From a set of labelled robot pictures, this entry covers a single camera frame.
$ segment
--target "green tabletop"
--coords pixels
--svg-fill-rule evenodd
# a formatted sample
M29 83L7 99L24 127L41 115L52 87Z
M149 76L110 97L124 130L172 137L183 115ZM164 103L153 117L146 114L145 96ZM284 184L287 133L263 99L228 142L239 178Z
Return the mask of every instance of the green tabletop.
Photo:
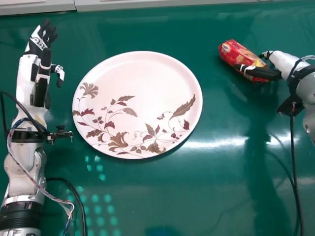
M47 177L64 177L79 191L89 236L292 236L297 211L283 168L292 173L289 118L276 113L287 98L285 81L252 84L218 57L218 45L235 39L256 54L282 50L315 53L315 3L268 2L192 7L57 13L0 18L1 88L15 93L20 56L43 19L58 27L53 62L66 72L62 89L52 79L48 127L65 124L74 141L45 146ZM180 147L145 160L102 154L77 132L72 98L84 75L116 54L148 50L187 65L203 92L203 111ZM7 111L15 118L14 104ZM315 230L315 147L295 120L298 182L306 236ZM7 150L0 133L4 160ZM7 186L0 171L0 196ZM73 200L67 187L48 190ZM43 236L58 236L66 214L46 199ZM80 236L77 210L70 235Z

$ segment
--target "wire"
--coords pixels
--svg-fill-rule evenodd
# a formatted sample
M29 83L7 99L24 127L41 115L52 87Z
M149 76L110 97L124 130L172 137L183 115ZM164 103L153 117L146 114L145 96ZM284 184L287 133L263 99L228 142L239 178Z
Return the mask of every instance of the wire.
M298 190L298 183L297 183L297 174L296 174L296 163L295 163L295 150L294 150L294 110L295 110L295 104L292 103L292 113L290 116L290 131L291 131L291 155L292 155L292 167L293 167L293 181L294 181L294 187L295 187L295 201L298 208L298 214L300 216L300 223L301 223L301 236L304 236L304 218L303 218L303 212L302 212L302 206L301 206L301 200L300 200L300 194Z
M83 236L86 236L88 234L87 226L86 226L86 215L85 215L83 203L82 203L82 201L80 199L80 196L79 196L78 192L75 190L73 185L68 180L66 180L65 178L51 177L51 178L47 178L46 180L47 181L61 181L61 182L64 182L68 186L68 188L70 189L70 191L74 195L74 198L76 199L76 201L78 202L78 204L80 206L81 215L82 215Z
M49 143L47 140L44 132L40 129L39 125L36 123L36 121L33 119L33 117L29 114L29 112L26 110L26 108L10 93L6 91L0 91L0 101L1 101L1 111L2 111L2 122L3 122L3 128L4 128L4 133L6 134L7 129L6 129L6 122L5 122L5 108L4 108L4 101L3 101L3 95L7 95L12 101L14 101L20 108L21 110L25 113L25 115L30 119L30 122L35 126L35 128L38 130L39 135L41 138Z

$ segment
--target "robotic hand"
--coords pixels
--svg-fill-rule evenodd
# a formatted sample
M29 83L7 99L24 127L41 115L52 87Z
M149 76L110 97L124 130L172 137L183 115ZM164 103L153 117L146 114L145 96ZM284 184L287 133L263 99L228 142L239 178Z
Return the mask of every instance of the robotic hand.
M269 60L276 70L244 64L236 64L235 68L264 79L286 80L290 97L277 112L296 116L306 108L303 127L315 144L315 66L306 62L308 59L315 59L315 56L298 58L281 51L267 51L259 57Z
M50 74L57 73L58 87L63 85L64 80L62 66L51 64L51 44L56 38L56 27L52 26L49 20L44 21L31 34L19 61L16 100L45 132L40 132L38 125L36 127L34 122L26 120L28 116L17 105L18 115L12 127L23 122L12 135L11 153L20 165L10 154L5 158L4 169L9 177L9 184L0 210L0 236L40 236L39 223L44 195L38 188L46 188L44 142L53 144L56 138L72 138L72 132L65 132L64 126L57 126L56 133L47 132L44 119L50 107ZM34 182L21 166L27 170Z

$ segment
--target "red snack package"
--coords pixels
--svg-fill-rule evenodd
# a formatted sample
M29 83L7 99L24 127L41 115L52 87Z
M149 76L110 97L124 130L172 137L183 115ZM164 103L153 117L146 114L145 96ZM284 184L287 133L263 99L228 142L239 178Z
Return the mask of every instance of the red snack package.
M245 64L259 67L268 67L268 65L262 59L260 59L257 55L252 53L243 45L236 42L234 39L220 44L219 54L222 60L231 66L234 66L235 64ZM252 82L269 82L269 80L253 77L250 75L244 76Z

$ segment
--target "white plate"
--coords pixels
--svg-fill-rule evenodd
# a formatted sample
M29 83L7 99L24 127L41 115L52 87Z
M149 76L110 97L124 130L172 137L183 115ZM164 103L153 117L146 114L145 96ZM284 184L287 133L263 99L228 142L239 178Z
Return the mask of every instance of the white plate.
M202 93L180 61L156 52L130 52L95 66L79 84L74 123L95 149L140 159L176 147L196 127Z

